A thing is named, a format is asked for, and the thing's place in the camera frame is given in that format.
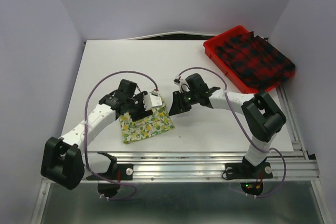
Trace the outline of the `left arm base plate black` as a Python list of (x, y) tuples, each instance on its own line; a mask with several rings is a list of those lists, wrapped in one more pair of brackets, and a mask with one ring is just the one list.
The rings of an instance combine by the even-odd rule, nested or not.
[(131, 181), (133, 179), (133, 164), (110, 164), (107, 171), (98, 173), (100, 177), (120, 181)]

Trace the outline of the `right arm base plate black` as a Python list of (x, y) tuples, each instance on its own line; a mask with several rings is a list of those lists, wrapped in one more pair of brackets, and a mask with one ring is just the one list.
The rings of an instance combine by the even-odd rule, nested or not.
[(226, 163), (222, 171), (222, 178), (225, 180), (271, 179), (273, 174), (269, 162), (264, 162), (258, 166), (245, 163)]

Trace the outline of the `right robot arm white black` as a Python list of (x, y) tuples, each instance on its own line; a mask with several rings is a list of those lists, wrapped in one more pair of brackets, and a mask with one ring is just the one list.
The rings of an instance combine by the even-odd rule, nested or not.
[(260, 166), (266, 161), (274, 137), (287, 121), (269, 93), (228, 92), (226, 86), (210, 88), (198, 73), (188, 76), (185, 80), (177, 76), (174, 83), (179, 89), (173, 92), (169, 115), (188, 112), (195, 104), (231, 111), (250, 143), (243, 157), (241, 170), (248, 177), (258, 174)]

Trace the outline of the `lemon print skirt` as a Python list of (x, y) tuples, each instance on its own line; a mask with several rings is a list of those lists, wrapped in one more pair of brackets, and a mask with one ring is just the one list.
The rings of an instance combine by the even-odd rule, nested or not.
[(129, 113), (119, 118), (124, 144), (141, 141), (175, 129), (166, 104), (154, 108), (153, 114), (138, 121), (132, 121)]

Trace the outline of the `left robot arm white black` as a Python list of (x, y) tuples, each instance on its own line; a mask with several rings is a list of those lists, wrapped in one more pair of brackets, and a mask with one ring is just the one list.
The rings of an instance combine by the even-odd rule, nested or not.
[(77, 187), (85, 174), (83, 155), (88, 145), (107, 126), (124, 114), (138, 121), (153, 114), (162, 100), (156, 90), (135, 93), (137, 84), (121, 80), (118, 88), (103, 96), (91, 113), (68, 133), (59, 138), (51, 137), (44, 147), (40, 173), (67, 189)]

